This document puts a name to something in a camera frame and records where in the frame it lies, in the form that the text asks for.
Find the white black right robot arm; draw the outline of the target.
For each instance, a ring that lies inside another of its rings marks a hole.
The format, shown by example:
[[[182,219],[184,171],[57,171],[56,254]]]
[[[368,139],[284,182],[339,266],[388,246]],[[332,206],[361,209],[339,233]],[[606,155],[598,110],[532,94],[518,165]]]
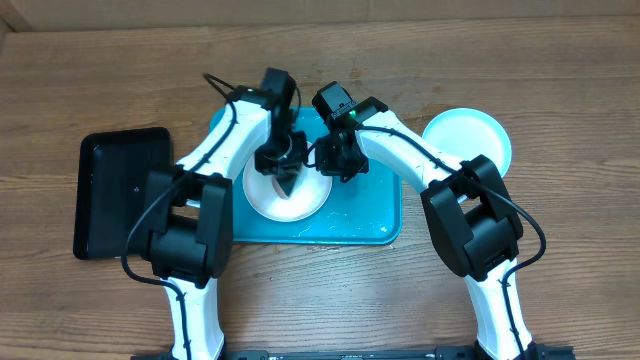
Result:
[[[486,156],[459,160],[429,146],[380,100],[356,102],[343,92],[317,94],[312,105],[329,133],[315,143],[315,167],[343,182],[380,162],[419,193],[438,256],[467,284],[478,324],[477,346],[490,359],[529,359],[515,274],[524,221]]]

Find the light blue plate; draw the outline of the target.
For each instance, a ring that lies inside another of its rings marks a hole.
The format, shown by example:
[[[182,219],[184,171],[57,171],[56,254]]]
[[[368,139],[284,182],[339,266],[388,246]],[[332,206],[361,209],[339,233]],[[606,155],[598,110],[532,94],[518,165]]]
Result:
[[[512,160],[512,145],[504,127],[491,115],[472,108],[453,108],[436,115],[422,138],[430,145],[464,160],[482,154],[505,177]]]

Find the white plate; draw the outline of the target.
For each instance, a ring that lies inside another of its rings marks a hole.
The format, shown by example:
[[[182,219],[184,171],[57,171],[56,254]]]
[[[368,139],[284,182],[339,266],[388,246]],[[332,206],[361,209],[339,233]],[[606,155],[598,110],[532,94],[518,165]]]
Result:
[[[291,196],[282,199],[274,190],[274,177],[256,171],[252,155],[243,170],[242,189],[254,210],[277,222],[294,222],[313,215],[324,205],[332,189],[331,177],[302,167]]]

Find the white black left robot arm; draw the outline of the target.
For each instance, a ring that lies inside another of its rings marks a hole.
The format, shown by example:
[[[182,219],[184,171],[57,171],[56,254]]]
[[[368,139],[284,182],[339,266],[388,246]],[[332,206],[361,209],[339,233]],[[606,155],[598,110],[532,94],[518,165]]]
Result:
[[[267,69],[257,88],[203,77],[223,97],[223,117],[177,164],[150,171],[120,257],[129,278],[169,298],[174,343],[166,359],[224,356],[217,280],[233,243],[233,183],[247,161],[290,194],[308,158],[305,134],[293,129],[298,90],[288,72]]]

